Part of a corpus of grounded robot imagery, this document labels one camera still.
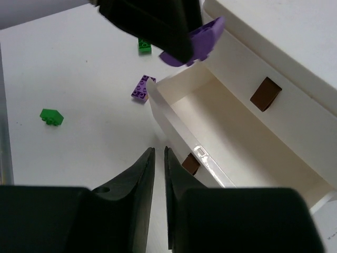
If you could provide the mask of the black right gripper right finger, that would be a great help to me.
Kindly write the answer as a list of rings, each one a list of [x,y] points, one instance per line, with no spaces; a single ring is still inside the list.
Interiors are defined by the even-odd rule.
[[[173,252],[324,252],[291,188],[209,188],[164,151],[168,247]]]

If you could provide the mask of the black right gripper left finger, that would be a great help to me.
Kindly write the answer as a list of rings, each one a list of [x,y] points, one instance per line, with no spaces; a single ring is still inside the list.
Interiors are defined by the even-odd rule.
[[[1,186],[1,252],[145,252],[155,150],[105,184]]]

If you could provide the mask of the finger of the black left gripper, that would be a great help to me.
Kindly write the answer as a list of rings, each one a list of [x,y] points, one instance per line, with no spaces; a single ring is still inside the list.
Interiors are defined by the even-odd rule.
[[[155,45],[179,61],[194,54],[189,32],[202,26],[198,0],[89,1],[122,31]]]

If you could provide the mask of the purple lego brick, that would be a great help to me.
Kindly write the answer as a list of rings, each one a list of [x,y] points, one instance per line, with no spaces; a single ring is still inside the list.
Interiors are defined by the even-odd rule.
[[[224,31],[225,20],[223,16],[217,17],[206,24],[203,24],[200,14],[196,17],[190,16],[187,21],[189,38],[193,48],[192,56],[187,61],[182,62],[164,51],[159,55],[159,58],[169,66],[191,66],[196,60],[206,60]]]

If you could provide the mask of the purple lego plate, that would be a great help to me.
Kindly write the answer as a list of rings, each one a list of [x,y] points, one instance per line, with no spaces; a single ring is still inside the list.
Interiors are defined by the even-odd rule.
[[[147,93],[147,88],[146,88],[146,83],[148,80],[152,80],[154,83],[156,83],[156,78],[143,75],[134,88],[131,98],[138,103],[144,104],[148,100],[148,93]]]

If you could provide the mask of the white drawer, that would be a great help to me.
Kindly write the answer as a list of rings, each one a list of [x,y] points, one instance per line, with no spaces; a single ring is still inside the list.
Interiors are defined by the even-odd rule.
[[[203,62],[147,83],[153,116],[206,185],[290,187],[312,212],[336,193],[336,116],[229,32]]]

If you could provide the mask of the white three-drawer storage box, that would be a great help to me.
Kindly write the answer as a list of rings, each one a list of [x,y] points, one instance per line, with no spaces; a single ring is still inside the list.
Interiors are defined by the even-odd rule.
[[[336,114],[336,1],[205,1],[203,12]]]

